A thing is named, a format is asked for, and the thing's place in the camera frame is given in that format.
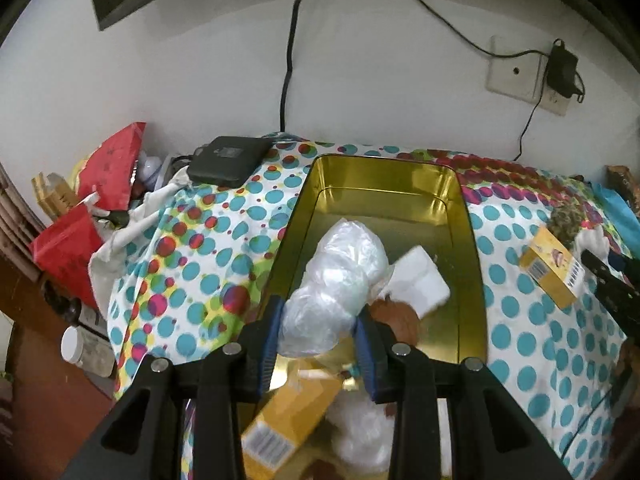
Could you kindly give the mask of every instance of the metal screw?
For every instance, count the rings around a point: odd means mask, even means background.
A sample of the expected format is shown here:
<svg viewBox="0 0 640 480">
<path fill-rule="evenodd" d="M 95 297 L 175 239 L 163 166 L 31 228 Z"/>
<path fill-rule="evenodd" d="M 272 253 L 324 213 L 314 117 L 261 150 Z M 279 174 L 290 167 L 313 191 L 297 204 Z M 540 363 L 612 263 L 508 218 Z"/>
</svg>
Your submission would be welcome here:
<svg viewBox="0 0 640 480">
<path fill-rule="evenodd" d="M 169 361 L 164 358 L 156 359 L 151 363 L 151 371 L 152 372 L 164 372 L 169 367 Z"/>
<path fill-rule="evenodd" d="M 227 343 L 222 347 L 222 351 L 226 355 L 236 355 L 240 353 L 241 350 L 242 350 L 242 347 L 240 346 L 240 343 L 235 343 L 235 342 Z"/>
<path fill-rule="evenodd" d="M 465 366 L 467 370 L 471 370 L 472 372 L 479 372 L 480 370 L 482 370 L 484 363 L 477 357 L 469 357 L 465 359 Z"/>
<path fill-rule="evenodd" d="M 404 357 L 405 355 L 409 355 L 409 352 L 411 352 L 411 347 L 406 343 L 395 343 L 391 347 L 391 351 L 400 357 Z"/>
</svg>

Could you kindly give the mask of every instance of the polka dot bedsheet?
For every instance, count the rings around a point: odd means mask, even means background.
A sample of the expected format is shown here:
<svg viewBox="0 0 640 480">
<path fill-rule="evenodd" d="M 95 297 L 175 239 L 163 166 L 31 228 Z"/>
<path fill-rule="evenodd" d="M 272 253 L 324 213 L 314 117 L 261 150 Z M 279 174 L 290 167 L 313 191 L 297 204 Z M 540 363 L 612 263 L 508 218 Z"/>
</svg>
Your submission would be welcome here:
<svg viewBox="0 0 640 480">
<path fill-rule="evenodd" d="M 444 164 L 458 174 L 484 282 L 489 368 L 564 464 L 589 479 L 607 457 L 613 424 L 607 401 L 624 340 L 595 299 L 559 310 L 518 258 L 559 202 L 578 200 L 611 246 L 628 254 L 584 184 L 542 170 L 459 152 L 325 142 L 278 142 L 240 189 L 187 186 L 156 225 L 126 245 L 111 293 L 108 325 L 117 356 L 115 397 L 151 352 L 175 364 L 197 360 L 255 319 L 260 292 L 296 198 L 316 156 L 383 156 Z M 184 434 L 182 478 L 191 480 L 193 433 Z"/>
</svg>

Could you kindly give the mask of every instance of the red paper bag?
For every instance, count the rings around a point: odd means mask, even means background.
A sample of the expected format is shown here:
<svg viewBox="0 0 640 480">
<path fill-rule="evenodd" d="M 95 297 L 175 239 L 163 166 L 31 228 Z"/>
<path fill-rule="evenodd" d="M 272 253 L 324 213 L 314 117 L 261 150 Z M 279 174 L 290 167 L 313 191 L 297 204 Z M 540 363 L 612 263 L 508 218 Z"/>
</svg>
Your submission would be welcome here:
<svg viewBox="0 0 640 480">
<path fill-rule="evenodd" d="M 129 209 L 132 172 L 146 123 L 131 123 L 95 150 L 78 175 L 78 196 L 84 200 L 97 191 L 96 207 L 107 211 Z"/>
<path fill-rule="evenodd" d="M 33 260 L 57 283 L 97 309 L 89 280 L 89 259 L 102 245 L 94 220 L 84 204 L 78 204 L 31 242 Z"/>
</svg>

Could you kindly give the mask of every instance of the wall socket plate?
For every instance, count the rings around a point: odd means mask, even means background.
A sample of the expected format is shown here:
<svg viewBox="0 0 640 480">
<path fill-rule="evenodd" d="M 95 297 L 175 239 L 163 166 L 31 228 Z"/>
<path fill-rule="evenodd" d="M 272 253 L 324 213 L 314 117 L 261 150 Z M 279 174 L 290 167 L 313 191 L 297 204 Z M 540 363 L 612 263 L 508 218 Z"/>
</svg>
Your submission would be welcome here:
<svg viewBox="0 0 640 480">
<path fill-rule="evenodd" d="M 498 53 L 519 52 L 526 50 L 526 46 L 509 43 L 505 38 L 494 36 L 491 38 L 491 50 Z M 491 92 L 520 99 L 535 104 L 540 97 L 542 77 L 545 73 L 546 59 L 540 54 L 528 54 L 513 59 L 491 58 L 486 88 Z M 540 108 L 559 116 L 566 115 L 569 99 L 545 86 L 540 101 Z"/>
</svg>

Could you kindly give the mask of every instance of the small yellow box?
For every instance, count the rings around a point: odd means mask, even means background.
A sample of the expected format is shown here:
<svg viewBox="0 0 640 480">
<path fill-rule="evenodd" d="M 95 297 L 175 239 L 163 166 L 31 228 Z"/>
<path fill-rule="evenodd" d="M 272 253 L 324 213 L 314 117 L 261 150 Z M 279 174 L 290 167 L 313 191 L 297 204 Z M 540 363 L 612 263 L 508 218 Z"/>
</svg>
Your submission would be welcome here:
<svg viewBox="0 0 640 480">
<path fill-rule="evenodd" d="M 578 299 L 584 267 L 546 227 L 541 227 L 520 257 L 526 270 L 559 308 Z"/>
<path fill-rule="evenodd" d="M 287 383 L 242 434 L 244 471 L 271 480 L 320 423 L 342 388 L 342 379 L 311 361 L 294 363 Z"/>
</svg>

